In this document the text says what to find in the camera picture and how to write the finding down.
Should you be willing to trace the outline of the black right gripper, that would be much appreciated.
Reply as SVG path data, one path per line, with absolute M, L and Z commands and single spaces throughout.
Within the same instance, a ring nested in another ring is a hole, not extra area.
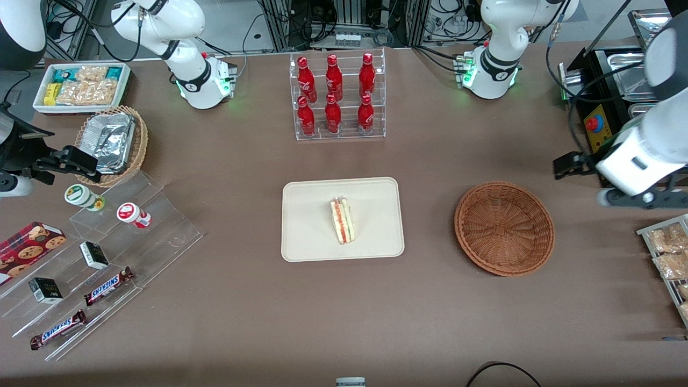
M 83 176 L 100 183 L 97 159 L 74 146 L 48 147 L 44 138 L 55 135 L 15 117 L 2 116 L 2 172 L 54 184 L 54 173 Z

